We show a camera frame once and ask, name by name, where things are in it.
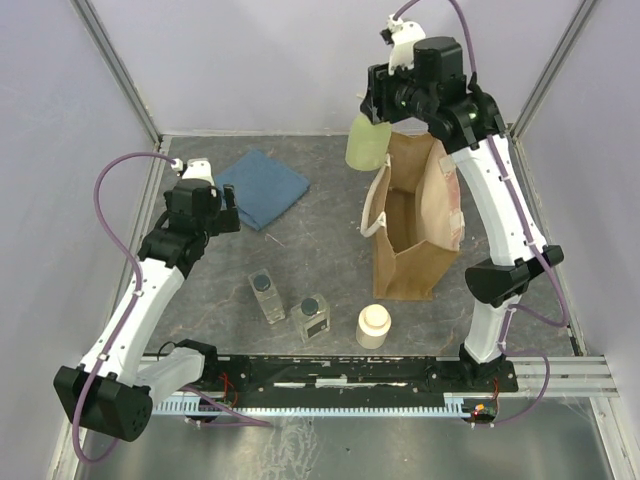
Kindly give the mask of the green pump bottle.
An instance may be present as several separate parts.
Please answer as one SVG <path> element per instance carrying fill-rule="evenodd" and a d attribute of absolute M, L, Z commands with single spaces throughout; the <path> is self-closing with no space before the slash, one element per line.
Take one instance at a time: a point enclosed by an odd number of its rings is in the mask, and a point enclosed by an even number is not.
<path fill-rule="evenodd" d="M 357 171 L 373 171 L 385 162 L 392 128 L 389 122 L 373 124 L 369 118 L 359 113 L 348 135 L 345 161 Z"/>

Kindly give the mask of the brown canvas bag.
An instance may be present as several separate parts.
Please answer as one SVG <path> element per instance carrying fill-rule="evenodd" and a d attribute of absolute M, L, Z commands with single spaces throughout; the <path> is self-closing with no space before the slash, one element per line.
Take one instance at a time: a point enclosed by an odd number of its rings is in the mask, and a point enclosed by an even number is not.
<path fill-rule="evenodd" d="M 373 239 L 373 296 L 430 300 L 465 234 L 457 168 L 441 141 L 393 133 L 365 199 L 361 235 Z"/>

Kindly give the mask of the tall clear bottle black cap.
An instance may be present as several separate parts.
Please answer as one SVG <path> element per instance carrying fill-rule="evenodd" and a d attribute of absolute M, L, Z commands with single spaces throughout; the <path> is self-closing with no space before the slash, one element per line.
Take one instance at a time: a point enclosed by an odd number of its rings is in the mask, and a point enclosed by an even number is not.
<path fill-rule="evenodd" d="M 284 306 L 269 272 L 259 270 L 249 276 L 249 281 L 267 322 L 274 324 L 284 320 Z"/>

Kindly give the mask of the square clear bottle black cap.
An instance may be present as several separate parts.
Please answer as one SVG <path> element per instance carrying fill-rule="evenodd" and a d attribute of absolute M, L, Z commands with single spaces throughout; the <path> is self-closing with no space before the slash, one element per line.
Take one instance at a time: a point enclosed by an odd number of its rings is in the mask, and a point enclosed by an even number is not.
<path fill-rule="evenodd" d="M 303 343 L 330 331 L 330 306 L 320 294 L 304 298 L 290 313 Z"/>

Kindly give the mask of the cream plastic bottle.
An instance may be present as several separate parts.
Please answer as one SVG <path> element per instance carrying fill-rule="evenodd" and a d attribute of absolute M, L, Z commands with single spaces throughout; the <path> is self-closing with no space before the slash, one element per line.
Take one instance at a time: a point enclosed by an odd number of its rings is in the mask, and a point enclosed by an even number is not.
<path fill-rule="evenodd" d="M 380 348 L 391 328 L 391 315 L 380 304 L 371 304 L 361 310 L 356 328 L 356 340 L 365 349 Z"/>

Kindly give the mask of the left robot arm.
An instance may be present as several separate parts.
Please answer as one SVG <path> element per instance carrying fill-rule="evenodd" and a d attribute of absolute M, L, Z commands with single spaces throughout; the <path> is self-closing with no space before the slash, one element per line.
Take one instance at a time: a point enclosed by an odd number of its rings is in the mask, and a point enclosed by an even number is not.
<path fill-rule="evenodd" d="M 77 367 L 63 366 L 54 377 L 74 430 L 132 442 L 153 408 L 175 391 L 189 384 L 209 390 L 219 382 L 216 348 L 195 340 L 182 340 L 151 366 L 140 366 L 160 317 L 209 240 L 240 229 L 229 184 L 181 180 L 164 198 L 166 209 L 144 237 L 131 283 L 105 330 Z"/>

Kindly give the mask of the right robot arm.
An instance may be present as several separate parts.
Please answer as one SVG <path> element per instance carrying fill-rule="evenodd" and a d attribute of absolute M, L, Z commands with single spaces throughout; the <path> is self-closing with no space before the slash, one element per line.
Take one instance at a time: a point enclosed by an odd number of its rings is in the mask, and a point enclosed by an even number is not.
<path fill-rule="evenodd" d="M 507 129 L 491 95 L 463 72 L 466 48 L 439 36 L 401 40 L 390 31 L 388 63 L 368 70 L 360 110 L 374 125 L 415 118 L 441 141 L 462 173 L 487 234 L 490 256 L 465 272 L 475 298 L 469 334 L 460 347 L 459 382 L 489 384 L 506 352 L 506 316 L 529 284 L 561 263 L 560 246 L 537 228 L 510 164 Z"/>

